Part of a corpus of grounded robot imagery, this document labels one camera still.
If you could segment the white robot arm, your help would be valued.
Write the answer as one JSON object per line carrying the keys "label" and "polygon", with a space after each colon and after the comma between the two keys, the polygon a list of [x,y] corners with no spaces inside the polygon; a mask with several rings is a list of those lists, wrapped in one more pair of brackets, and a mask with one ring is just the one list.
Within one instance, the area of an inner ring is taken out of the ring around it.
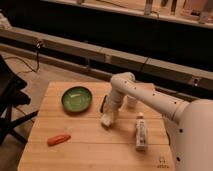
{"label": "white robot arm", "polygon": [[213,171],[213,100],[192,102],[150,90],[131,72],[115,74],[104,104],[101,123],[110,127],[126,95],[143,102],[178,125],[177,171]]}

